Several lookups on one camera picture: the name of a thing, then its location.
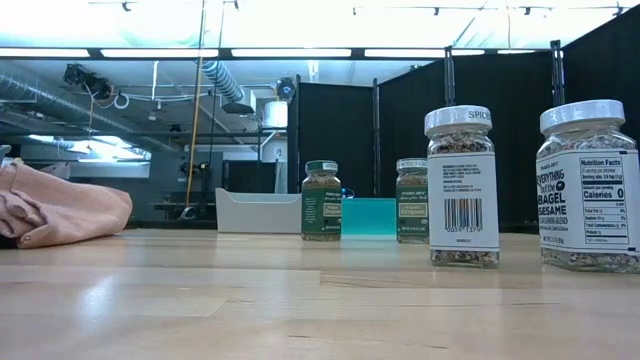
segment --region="glass spice jar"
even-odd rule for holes
[[[342,187],[335,161],[315,160],[305,166],[302,182],[302,240],[340,241]]]
[[[640,166],[636,142],[620,132],[624,122],[615,100],[567,104],[540,116],[546,141],[536,181],[544,263],[640,272]]]
[[[396,239],[402,244],[428,244],[427,159],[398,160],[396,170]]]
[[[429,235],[436,266],[495,268],[500,261],[491,112],[453,106],[425,117]]]

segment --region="turquoise container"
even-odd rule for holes
[[[342,236],[396,236],[396,199],[342,199]]]

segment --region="product label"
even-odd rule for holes
[[[340,189],[302,190],[302,233],[340,234],[342,230],[342,194]]]
[[[427,168],[427,160],[426,159],[407,159],[407,160],[398,160],[397,164],[398,169],[407,169],[407,168]]]
[[[326,171],[338,171],[338,164],[334,163],[323,163],[322,170]]]
[[[441,154],[428,161],[431,248],[499,251],[495,156]]]
[[[396,187],[397,234],[429,236],[427,185]]]
[[[536,166],[542,247],[586,253],[636,251],[637,150],[567,150],[538,160]]]

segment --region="silver duct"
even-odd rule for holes
[[[205,60],[202,63],[202,73],[218,88],[218,92],[228,102],[239,102],[244,97],[240,85],[233,79],[229,69],[221,61]]]
[[[7,100],[35,100],[29,106],[43,114],[57,117],[69,123],[86,124],[90,110],[81,104],[73,95],[62,96],[60,89],[53,88],[40,82],[37,86],[31,76],[18,76],[16,72],[8,72],[6,67],[0,69],[0,97]],[[107,114],[106,111],[95,107],[93,120],[96,125],[102,125],[103,130],[140,131],[138,127],[126,124],[126,120]],[[163,150],[176,151],[176,147],[157,139],[141,137],[144,145]]]

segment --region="ductwork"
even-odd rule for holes
[[[222,110],[228,114],[253,114],[256,112],[256,97],[251,90],[242,89],[233,79],[229,69],[219,60],[202,63],[202,73],[222,95]]]
[[[218,92],[229,102],[240,102],[244,97],[240,85],[233,79],[229,69],[218,60],[206,60],[202,63],[202,73],[218,87]]]
[[[35,100],[29,103],[34,110],[51,115],[71,124],[86,125],[90,110],[88,104],[82,104],[73,95],[63,96],[60,89],[44,85],[42,82],[36,86],[35,78],[22,74],[20,71],[9,72],[6,64],[0,69],[0,98],[7,100]],[[99,130],[122,130],[136,132],[141,129],[133,124],[127,124],[127,120],[108,114],[105,110],[94,108],[93,121]],[[151,146],[163,150],[176,151],[177,147],[157,139],[142,137],[142,146]]]

